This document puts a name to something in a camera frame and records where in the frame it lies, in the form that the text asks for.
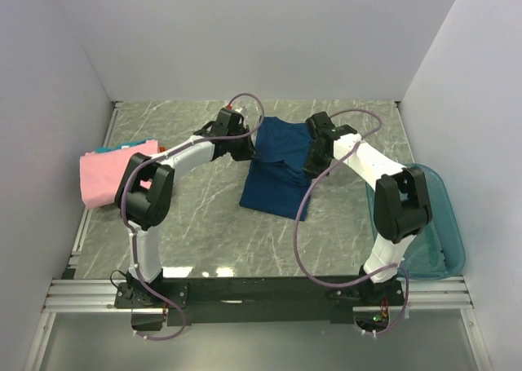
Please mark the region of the blue t shirt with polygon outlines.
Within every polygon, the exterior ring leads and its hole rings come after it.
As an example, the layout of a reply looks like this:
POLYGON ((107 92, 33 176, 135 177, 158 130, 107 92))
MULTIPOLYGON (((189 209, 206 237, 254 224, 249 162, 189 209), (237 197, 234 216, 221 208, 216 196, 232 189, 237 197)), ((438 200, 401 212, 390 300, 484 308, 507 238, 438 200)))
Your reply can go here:
POLYGON ((244 183, 239 206, 303 221, 298 212, 311 180, 303 171, 312 137, 304 123, 265 117, 255 140, 256 157, 244 183))

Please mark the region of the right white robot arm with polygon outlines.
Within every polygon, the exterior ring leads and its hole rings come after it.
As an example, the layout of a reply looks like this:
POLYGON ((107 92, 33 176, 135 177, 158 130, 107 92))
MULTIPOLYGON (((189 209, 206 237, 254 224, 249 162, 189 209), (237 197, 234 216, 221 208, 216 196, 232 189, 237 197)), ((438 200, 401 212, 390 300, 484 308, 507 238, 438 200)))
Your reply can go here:
POLYGON ((377 236, 370 256, 355 280, 338 284, 356 286, 362 302, 375 305, 395 284, 405 251, 432 221, 426 176, 418 166, 404 166, 367 143, 349 125, 336 126, 325 112, 306 120, 312 142, 303 165, 311 184, 299 205, 308 203, 317 184, 340 165, 355 171, 374 191, 374 226, 377 236))

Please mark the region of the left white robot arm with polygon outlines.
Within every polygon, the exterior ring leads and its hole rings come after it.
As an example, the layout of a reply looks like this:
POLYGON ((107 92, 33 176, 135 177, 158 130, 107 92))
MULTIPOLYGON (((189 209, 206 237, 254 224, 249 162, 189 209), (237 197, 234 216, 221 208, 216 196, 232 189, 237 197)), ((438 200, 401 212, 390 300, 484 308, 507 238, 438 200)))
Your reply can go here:
POLYGON ((251 135, 246 110, 229 104, 183 143, 157 154, 138 152, 130 157, 115 197, 130 242, 126 288, 118 291, 119 297, 135 298, 144 307, 162 300, 158 230, 169 213, 175 182, 227 154, 234 161, 253 159, 251 135))

